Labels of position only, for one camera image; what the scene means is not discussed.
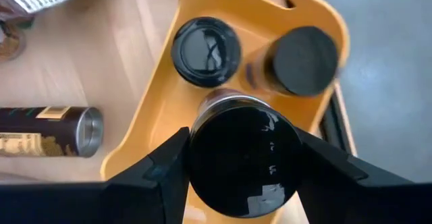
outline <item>black bottle cap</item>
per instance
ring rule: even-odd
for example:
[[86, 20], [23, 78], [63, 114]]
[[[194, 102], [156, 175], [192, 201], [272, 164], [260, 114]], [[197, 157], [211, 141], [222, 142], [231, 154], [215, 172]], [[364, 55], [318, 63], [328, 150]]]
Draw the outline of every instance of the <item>black bottle cap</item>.
[[314, 26], [293, 29], [275, 46], [273, 63], [268, 69], [283, 89], [313, 96], [327, 88], [335, 77], [338, 50], [321, 29]]
[[201, 87], [216, 87], [236, 72], [241, 48], [236, 33], [216, 18], [194, 18], [174, 37], [171, 58], [178, 73]]
[[190, 183], [215, 211], [252, 218], [273, 212], [301, 180], [302, 143], [291, 123], [264, 106], [218, 112], [190, 144]]

